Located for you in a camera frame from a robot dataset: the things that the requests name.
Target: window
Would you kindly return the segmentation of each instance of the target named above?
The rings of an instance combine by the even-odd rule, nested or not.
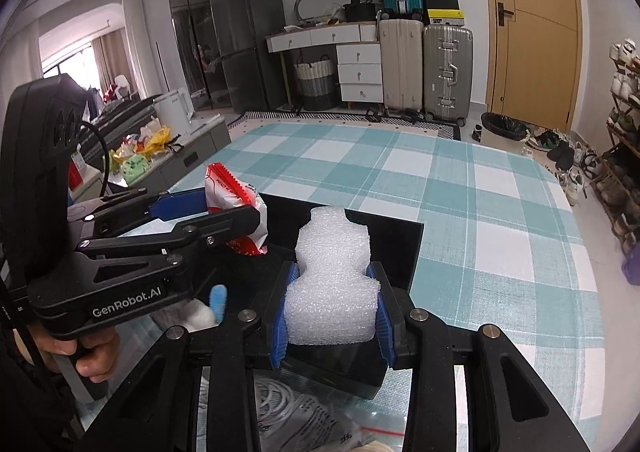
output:
[[[76,51],[55,66],[47,68],[43,72],[43,76],[47,78],[62,73],[67,73],[79,86],[85,89],[96,88],[102,94],[98,66],[95,64],[94,48],[90,44],[85,45],[80,51]]]

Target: coiled white cable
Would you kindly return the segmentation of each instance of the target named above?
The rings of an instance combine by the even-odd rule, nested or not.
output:
[[[261,428],[271,428],[292,415],[296,408],[296,397],[289,385],[263,376],[256,376],[254,385],[258,425]]]

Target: rug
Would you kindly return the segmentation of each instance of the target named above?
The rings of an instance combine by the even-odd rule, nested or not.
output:
[[[457,125],[444,124],[441,122],[415,122],[412,124],[401,118],[381,118],[380,123],[373,123],[367,120],[362,114],[352,114],[348,112],[294,112],[285,111],[248,111],[240,118],[228,125],[232,140],[242,134],[253,130],[261,125],[275,124],[282,121],[330,124],[330,125],[367,125],[368,127],[382,128],[385,130],[398,130],[401,132],[414,132],[426,134],[436,138],[446,140],[460,140],[460,128]]]

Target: wooden door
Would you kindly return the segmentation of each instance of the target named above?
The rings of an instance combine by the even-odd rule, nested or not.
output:
[[[495,70],[489,109],[548,128],[567,130],[579,73],[578,0],[490,0],[495,6]]]

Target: laundry basket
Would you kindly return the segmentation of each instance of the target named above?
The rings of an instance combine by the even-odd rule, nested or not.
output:
[[[295,68],[298,93],[307,111],[325,111],[336,106],[334,63],[328,57],[311,64],[298,63]]]
[[[521,154],[529,139],[527,125],[502,114],[484,112],[482,122],[481,145]]]

